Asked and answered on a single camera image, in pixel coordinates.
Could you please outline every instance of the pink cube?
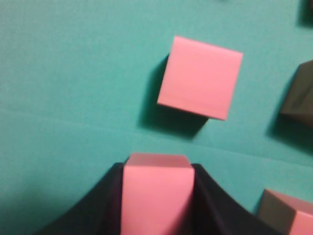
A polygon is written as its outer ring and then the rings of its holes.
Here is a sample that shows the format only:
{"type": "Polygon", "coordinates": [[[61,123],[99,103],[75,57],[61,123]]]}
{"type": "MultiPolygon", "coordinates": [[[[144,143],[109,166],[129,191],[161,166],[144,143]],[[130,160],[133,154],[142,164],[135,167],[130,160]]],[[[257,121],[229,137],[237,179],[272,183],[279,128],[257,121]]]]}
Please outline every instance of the pink cube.
{"type": "Polygon", "coordinates": [[[121,235],[172,235],[188,211],[194,169],[183,155],[133,153],[124,166],[121,235]]]}
{"type": "Polygon", "coordinates": [[[285,235],[313,235],[313,204],[273,190],[264,191],[258,217],[285,235]]]}
{"type": "Polygon", "coordinates": [[[175,36],[157,103],[226,120],[242,57],[175,36]]]}

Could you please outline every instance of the cube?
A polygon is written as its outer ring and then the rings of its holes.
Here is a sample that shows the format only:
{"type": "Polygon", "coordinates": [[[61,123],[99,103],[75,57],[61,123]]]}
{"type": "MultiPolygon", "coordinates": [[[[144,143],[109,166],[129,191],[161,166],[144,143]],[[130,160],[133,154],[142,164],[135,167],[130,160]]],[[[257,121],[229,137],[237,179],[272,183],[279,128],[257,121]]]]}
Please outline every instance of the cube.
{"type": "Polygon", "coordinates": [[[183,155],[133,153],[124,166],[121,235],[173,235],[188,212],[194,169],[183,155]]]}
{"type": "Polygon", "coordinates": [[[273,190],[264,191],[258,217],[285,235],[313,234],[313,204],[273,190]]]}
{"type": "Polygon", "coordinates": [[[243,54],[175,36],[157,103],[227,119],[243,54]]]}
{"type": "Polygon", "coordinates": [[[313,126],[313,60],[299,66],[280,113],[313,126]]]}

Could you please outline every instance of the teal background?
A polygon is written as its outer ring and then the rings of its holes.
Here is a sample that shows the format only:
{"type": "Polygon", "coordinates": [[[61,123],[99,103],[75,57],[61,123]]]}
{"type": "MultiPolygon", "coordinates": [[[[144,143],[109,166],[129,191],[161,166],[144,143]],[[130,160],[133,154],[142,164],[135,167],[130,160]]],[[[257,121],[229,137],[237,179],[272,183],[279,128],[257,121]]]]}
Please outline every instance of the teal background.
{"type": "Polygon", "coordinates": [[[0,234],[31,234],[134,151],[187,155],[251,212],[264,188],[313,201],[313,131],[276,119],[312,59],[306,2],[0,0],[0,234]],[[227,121],[156,107],[174,35],[244,53],[227,121]]]}

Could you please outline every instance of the dark gray block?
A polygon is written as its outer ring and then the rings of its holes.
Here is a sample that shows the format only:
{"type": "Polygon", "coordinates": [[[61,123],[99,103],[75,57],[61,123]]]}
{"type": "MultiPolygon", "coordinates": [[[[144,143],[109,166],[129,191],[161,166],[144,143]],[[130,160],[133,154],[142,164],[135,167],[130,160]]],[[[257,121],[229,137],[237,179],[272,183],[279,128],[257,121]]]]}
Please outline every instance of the dark gray block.
{"type": "Polygon", "coordinates": [[[313,127],[313,60],[299,66],[280,113],[313,127]]]}

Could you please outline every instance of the cube face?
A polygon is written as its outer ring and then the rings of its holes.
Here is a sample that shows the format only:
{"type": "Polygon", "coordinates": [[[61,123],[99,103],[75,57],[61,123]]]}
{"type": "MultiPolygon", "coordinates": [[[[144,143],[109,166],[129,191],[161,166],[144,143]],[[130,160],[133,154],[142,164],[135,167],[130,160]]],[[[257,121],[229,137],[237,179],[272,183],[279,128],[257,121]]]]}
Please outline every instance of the cube face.
{"type": "Polygon", "coordinates": [[[243,54],[176,36],[158,104],[225,120],[243,54]]]}
{"type": "Polygon", "coordinates": [[[313,126],[313,60],[299,66],[280,113],[313,126]]]}
{"type": "Polygon", "coordinates": [[[188,210],[193,184],[194,169],[185,156],[131,155],[124,166],[121,234],[173,234],[188,210]]]}
{"type": "Polygon", "coordinates": [[[290,231],[291,235],[312,235],[313,215],[304,212],[297,212],[290,231]]]}
{"type": "Polygon", "coordinates": [[[285,235],[313,234],[313,204],[266,189],[258,217],[285,235]]]}

